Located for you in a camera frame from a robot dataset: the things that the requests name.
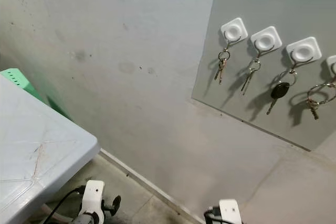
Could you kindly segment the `white plastic folding table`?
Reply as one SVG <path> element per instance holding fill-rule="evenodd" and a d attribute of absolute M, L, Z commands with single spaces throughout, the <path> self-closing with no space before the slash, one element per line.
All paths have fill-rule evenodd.
<path fill-rule="evenodd" d="M 23 224 L 100 150 L 98 139 L 0 78 L 0 224 Z"/>

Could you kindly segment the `green plastic stool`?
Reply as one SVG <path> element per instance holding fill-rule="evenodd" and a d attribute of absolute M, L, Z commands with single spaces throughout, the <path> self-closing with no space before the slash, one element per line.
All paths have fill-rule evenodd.
<path fill-rule="evenodd" d="M 47 104 L 43 96 L 41 96 L 35 86 L 32 85 L 31 81 L 26 78 L 26 76 L 22 73 L 22 71 L 19 70 L 19 68 L 9 68 L 7 70 L 0 71 L 0 73 L 17 87 L 28 92 L 29 94 L 31 94 L 31 96 L 36 97 L 36 99 L 40 100 L 41 102 Z"/>

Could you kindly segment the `small brass key set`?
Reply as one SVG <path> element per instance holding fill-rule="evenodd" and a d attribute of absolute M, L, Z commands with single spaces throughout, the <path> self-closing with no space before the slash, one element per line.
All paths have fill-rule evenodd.
<path fill-rule="evenodd" d="M 223 72 L 225 71 L 226 63 L 229 58 L 230 52 L 228 51 L 228 49 L 223 49 L 223 51 L 218 54 L 219 64 L 216 75 L 214 76 L 214 80 L 218 80 L 219 84 L 223 82 Z"/>

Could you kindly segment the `silver key set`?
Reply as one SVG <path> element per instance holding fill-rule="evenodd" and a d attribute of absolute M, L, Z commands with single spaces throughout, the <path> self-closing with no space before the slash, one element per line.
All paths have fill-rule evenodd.
<path fill-rule="evenodd" d="M 242 96 L 245 96 L 247 88 L 249 87 L 250 80 L 256 71 L 261 68 L 261 60 L 259 58 L 253 59 L 248 65 L 248 73 L 245 78 L 245 82 L 242 85 L 240 91 L 242 92 Z"/>

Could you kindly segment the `black car key set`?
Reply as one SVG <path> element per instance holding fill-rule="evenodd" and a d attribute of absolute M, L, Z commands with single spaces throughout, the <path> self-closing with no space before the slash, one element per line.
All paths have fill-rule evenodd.
<path fill-rule="evenodd" d="M 290 87 L 292 87 L 292 85 L 296 83 L 296 80 L 298 79 L 297 75 L 298 73 L 296 72 L 295 69 L 290 69 L 290 70 L 284 71 L 283 73 L 280 73 L 279 75 L 277 75 L 278 83 L 271 90 L 270 96 L 271 96 L 272 102 L 269 108 L 267 109 L 267 113 L 266 113 L 267 115 L 271 113 L 278 99 L 281 99 L 282 97 L 286 96 Z M 282 80 L 284 76 L 291 76 L 292 81 L 284 82 Z"/>

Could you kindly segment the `white square wall hook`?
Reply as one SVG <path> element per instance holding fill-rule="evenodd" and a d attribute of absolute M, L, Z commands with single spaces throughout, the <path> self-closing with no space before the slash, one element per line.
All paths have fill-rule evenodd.
<path fill-rule="evenodd" d="M 220 30 L 226 42 L 230 42 L 231 44 L 243 41 L 249 37 L 245 24 L 240 17 L 234 18 L 226 24 L 221 25 Z"/>
<path fill-rule="evenodd" d="M 253 46 L 259 53 L 267 53 L 280 49 L 283 42 L 274 26 L 266 27 L 250 37 Z"/>
<path fill-rule="evenodd" d="M 336 79 L 336 55 L 329 56 L 325 62 L 331 75 L 333 75 L 333 78 Z"/>
<path fill-rule="evenodd" d="M 322 58 L 319 44 L 312 36 L 292 42 L 286 47 L 286 51 L 295 63 L 310 63 Z"/>

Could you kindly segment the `grey wall board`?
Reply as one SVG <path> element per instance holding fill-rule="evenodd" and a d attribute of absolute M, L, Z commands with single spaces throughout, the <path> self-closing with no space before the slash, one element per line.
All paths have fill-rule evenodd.
<path fill-rule="evenodd" d="M 319 106 L 318 120 L 307 107 L 309 89 L 333 80 L 325 60 L 336 55 L 336 0 L 212 0 L 208 14 L 193 99 L 304 150 L 315 150 L 329 137 L 336 137 L 336 99 Z M 214 80 L 218 54 L 226 46 L 220 28 L 237 17 L 251 34 L 274 26 L 283 46 L 259 57 L 250 38 L 237 42 L 229 49 L 230 58 L 219 84 Z M 310 63 L 293 62 L 286 47 L 311 36 L 316 38 L 322 58 Z M 240 89 L 248 65 L 255 58 L 260 59 L 261 68 L 242 96 Z M 290 69 L 298 73 L 296 83 L 266 114 L 278 75 Z M 311 97 L 321 101 L 333 96 L 332 88 L 322 87 Z"/>

